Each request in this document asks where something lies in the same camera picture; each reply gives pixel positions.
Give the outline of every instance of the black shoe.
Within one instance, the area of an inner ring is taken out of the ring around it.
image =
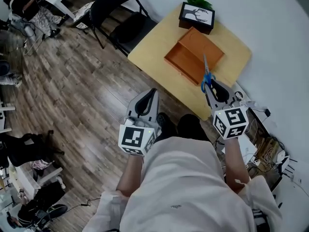
[[[55,29],[55,30],[52,30],[49,38],[54,38],[56,35],[58,35],[60,33],[60,29]]]
[[[57,24],[57,27],[62,26],[62,24],[65,23],[67,19],[69,19],[69,16],[66,14],[61,18],[61,21]]]
[[[158,115],[156,116],[156,121],[161,128],[173,125],[173,122],[170,120],[169,116],[167,116],[167,114],[165,113],[158,113]]]

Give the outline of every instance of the person's arm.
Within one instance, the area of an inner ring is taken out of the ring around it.
[[[237,138],[225,140],[225,169],[227,185],[235,193],[239,193],[244,188],[244,185],[236,183],[235,179],[247,184],[250,178],[241,155]]]
[[[28,3],[26,3],[26,5],[23,7],[23,11],[25,11],[27,8],[29,8],[29,6],[30,6],[31,4],[33,4],[34,1],[35,1],[35,0],[30,0]]]
[[[126,197],[130,197],[140,187],[142,163],[143,159],[141,156],[130,155],[127,160],[126,168],[116,188]]]
[[[27,199],[26,199],[25,197],[23,197],[23,198],[20,200],[20,203],[21,203],[22,205],[27,205],[28,201],[27,201]]]

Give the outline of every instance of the white shirt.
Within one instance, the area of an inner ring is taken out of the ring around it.
[[[140,188],[129,199],[104,192],[83,232],[118,229],[119,222],[120,232],[254,232],[252,209],[280,231],[281,214],[262,176],[237,195],[224,182],[210,142],[171,137],[145,156]]]

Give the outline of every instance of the black folding chair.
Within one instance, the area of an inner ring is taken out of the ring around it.
[[[90,9],[90,20],[92,23],[92,31],[102,49],[104,49],[104,46],[99,40],[95,29],[98,29],[116,48],[128,56],[128,53],[134,49],[146,34],[157,25],[157,23],[149,17],[140,1],[135,0],[140,6],[140,11],[133,12],[127,20],[120,23],[120,25],[108,35],[101,28],[101,24],[107,17],[109,17],[114,9],[126,1],[129,0],[96,0]]]

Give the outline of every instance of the scissor blade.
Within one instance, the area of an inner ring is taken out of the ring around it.
[[[205,74],[208,75],[209,74],[209,68],[208,68],[207,59],[206,59],[205,54],[204,54],[204,65],[205,65]]]

